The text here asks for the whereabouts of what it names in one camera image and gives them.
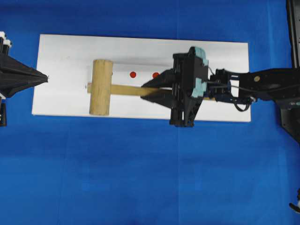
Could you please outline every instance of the metal bracket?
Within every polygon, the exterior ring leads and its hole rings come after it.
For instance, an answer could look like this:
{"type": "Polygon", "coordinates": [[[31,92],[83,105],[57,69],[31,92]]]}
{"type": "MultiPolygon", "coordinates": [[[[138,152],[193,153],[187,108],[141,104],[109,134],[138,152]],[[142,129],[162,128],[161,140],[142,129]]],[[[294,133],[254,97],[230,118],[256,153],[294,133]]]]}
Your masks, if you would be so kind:
{"type": "MultiPolygon", "coordinates": [[[[297,0],[286,1],[289,35],[292,46],[291,57],[293,68],[300,67],[300,2],[297,0]]],[[[281,109],[281,126],[300,143],[300,110],[281,109]]]]}
{"type": "Polygon", "coordinates": [[[0,97],[0,127],[6,127],[6,105],[2,103],[2,98],[0,97]]]}

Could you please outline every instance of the mallet handle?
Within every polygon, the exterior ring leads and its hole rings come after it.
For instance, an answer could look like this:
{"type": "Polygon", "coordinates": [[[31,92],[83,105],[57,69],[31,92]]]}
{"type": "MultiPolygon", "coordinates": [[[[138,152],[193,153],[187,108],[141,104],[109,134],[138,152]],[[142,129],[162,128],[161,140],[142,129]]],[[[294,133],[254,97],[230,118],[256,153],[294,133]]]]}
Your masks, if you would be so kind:
{"type": "MultiPolygon", "coordinates": [[[[92,85],[88,83],[88,93],[91,93],[92,85]]],[[[166,93],[171,93],[171,90],[162,90],[159,88],[140,88],[135,86],[127,85],[111,85],[111,94],[112,95],[132,95],[132,96],[146,96],[156,91],[163,91],[166,93]]]]}

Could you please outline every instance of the white board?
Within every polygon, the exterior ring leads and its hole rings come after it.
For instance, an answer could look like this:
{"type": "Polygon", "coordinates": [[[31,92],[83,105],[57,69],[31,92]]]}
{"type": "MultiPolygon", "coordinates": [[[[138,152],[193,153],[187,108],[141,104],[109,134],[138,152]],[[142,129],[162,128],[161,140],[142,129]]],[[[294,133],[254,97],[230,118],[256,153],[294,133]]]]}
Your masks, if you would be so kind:
{"type": "MultiPolygon", "coordinates": [[[[32,114],[91,116],[90,94],[92,62],[114,62],[112,83],[141,86],[154,72],[173,67],[173,53],[186,53],[191,46],[206,51],[209,66],[234,72],[248,72],[248,44],[233,42],[41,35],[37,70],[49,82],[35,87],[32,114]],[[136,78],[129,73],[135,71],[136,78]]],[[[169,119],[170,109],[139,97],[112,95],[109,117],[169,119]]],[[[234,105],[204,101],[196,120],[251,121],[250,110],[238,112],[234,105]]]]}

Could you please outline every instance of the black pointed object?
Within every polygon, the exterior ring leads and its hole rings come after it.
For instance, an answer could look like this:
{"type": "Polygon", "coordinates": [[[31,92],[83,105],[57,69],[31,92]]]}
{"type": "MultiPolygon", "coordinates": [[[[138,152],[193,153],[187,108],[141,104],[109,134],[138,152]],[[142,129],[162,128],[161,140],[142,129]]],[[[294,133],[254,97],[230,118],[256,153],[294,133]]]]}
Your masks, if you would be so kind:
{"type": "Polygon", "coordinates": [[[175,96],[173,96],[172,94],[165,93],[163,91],[157,91],[146,96],[141,96],[141,99],[163,105],[170,109],[180,107],[175,96]]]}
{"type": "Polygon", "coordinates": [[[0,53],[0,93],[6,98],[45,82],[48,82],[46,75],[0,53]]]}
{"type": "Polygon", "coordinates": [[[172,84],[176,81],[176,75],[173,69],[168,69],[162,72],[154,79],[143,84],[145,88],[171,88],[172,84]]]}

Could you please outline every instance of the wooden handle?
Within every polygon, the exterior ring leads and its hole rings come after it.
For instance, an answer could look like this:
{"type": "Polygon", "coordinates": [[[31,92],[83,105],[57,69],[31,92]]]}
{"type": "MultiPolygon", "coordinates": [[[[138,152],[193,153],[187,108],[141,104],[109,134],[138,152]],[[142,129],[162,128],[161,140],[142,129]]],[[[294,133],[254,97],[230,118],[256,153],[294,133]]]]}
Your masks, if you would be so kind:
{"type": "Polygon", "coordinates": [[[109,115],[112,74],[112,61],[94,60],[90,95],[90,114],[101,116],[109,115]]]}
{"type": "MultiPolygon", "coordinates": [[[[92,84],[88,83],[88,93],[91,93],[92,84]]],[[[171,93],[171,90],[159,89],[159,88],[140,88],[127,85],[111,85],[111,94],[112,95],[132,95],[132,96],[146,96],[151,93],[163,91],[165,93],[171,93]]]]}

